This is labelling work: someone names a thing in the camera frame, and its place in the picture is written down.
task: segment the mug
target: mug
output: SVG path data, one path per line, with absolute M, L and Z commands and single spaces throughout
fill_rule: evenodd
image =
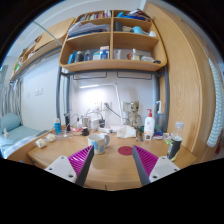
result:
M 91 134 L 88 136 L 88 145 L 94 146 L 94 154 L 99 155 L 104 153 L 105 146 L 110 141 L 109 135 L 106 134 Z
M 133 27 L 133 32 L 134 32 L 134 33 L 138 33 L 138 34 L 143 34 L 143 32 L 142 32 L 142 28 L 139 27 L 139 26 L 135 26 L 135 27 Z

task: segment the cushion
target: cushion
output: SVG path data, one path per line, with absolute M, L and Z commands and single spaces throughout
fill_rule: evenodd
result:
M 4 128 L 6 128 L 7 131 L 11 131 L 19 127 L 20 123 L 18 115 L 14 113 L 5 114 L 0 120 L 1 133 L 4 134 Z

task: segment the wall shelf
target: wall shelf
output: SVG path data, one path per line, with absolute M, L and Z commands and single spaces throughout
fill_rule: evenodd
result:
M 143 21 L 138 19 L 129 19 L 116 17 L 121 10 L 111 10 L 112 16 L 110 18 L 98 18 L 93 20 L 82 21 L 82 24 L 93 23 L 95 25 L 110 24 L 110 32 L 91 33 L 86 35 L 80 35 L 77 37 L 65 38 L 62 46 L 61 54 L 59 57 L 59 66 L 67 69 L 70 72 L 84 71 L 84 70 L 96 70 L 96 69 L 133 69 L 144 71 L 157 71 L 167 64 L 167 58 L 163 47 L 160 35 L 150 19 L 149 21 Z M 82 14 L 74 21 L 74 24 L 79 22 L 80 18 L 85 15 Z M 136 34 L 131 32 L 117 32 L 114 31 L 114 22 L 121 22 L 122 26 L 128 26 L 133 28 L 134 26 L 140 26 L 143 31 L 149 33 L 154 31 L 156 37 L 151 37 L 145 34 Z M 77 63 L 68 64 L 69 56 L 73 51 L 85 51 L 96 49 L 100 50 L 102 46 L 109 46 L 110 57 L 106 60 L 90 60 Z M 160 64 L 144 61 L 134 61 L 128 59 L 114 59 L 114 49 L 129 49 L 130 53 L 133 48 L 140 51 L 148 51 L 154 60 L 161 61 Z
M 52 33 L 52 35 L 61 43 L 63 43 L 66 38 L 67 31 L 74 20 L 75 17 L 66 19 L 49 27 L 47 30 L 48 32 Z M 52 52 L 59 47 L 61 48 L 59 43 L 46 31 L 43 32 L 39 37 L 37 37 L 35 39 L 35 42 L 36 43 L 31 48 L 26 48 L 25 52 L 23 52 L 23 54 L 19 56 L 18 59 L 22 59 L 22 66 L 16 72 L 14 72 L 14 70 L 12 71 L 10 81 L 15 81 L 17 78 L 19 78 L 21 76 L 21 73 L 24 73 L 24 70 L 27 70 L 31 63 L 37 61 L 43 55 L 46 55 L 48 52 Z

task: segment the white container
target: white container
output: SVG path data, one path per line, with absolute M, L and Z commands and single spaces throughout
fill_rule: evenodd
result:
M 155 119 L 152 117 L 152 110 L 149 110 L 149 116 L 145 119 L 145 126 L 144 126 L 144 135 L 145 140 L 151 140 L 152 136 L 154 135 L 154 129 L 155 129 Z
M 131 56 L 131 60 L 137 60 L 137 61 L 140 61 L 140 57 L 139 57 L 139 55 L 137 54 L 136 49 L 133 49 L 132 56 Z

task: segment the pink object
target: pink object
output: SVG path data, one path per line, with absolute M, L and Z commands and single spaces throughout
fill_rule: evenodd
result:
M 82 170 L 82 167 L 85 164 L 86 158 L 88 157 L 89 151 L 92 147 L 92 145 L 88 146 L 68 157 L 68 160 L 71 163 L 73 169 L 75 170 L 77 176 Z
M 121 154 L 121 155 L 132 155 L 132 147 L 130 146 L 122 146 L 118 149 L 118 152 Z
M 142 166 L 149 177 L 150 173 L 152 172 L 154 166 L 156 165 L 157 160 L 159 159 L 157 156 L 153 155 L 152 153 L 148 152 L 145 149 L 142 149 L 136 145 L 134 145 L 139 158 L 141 160 Z

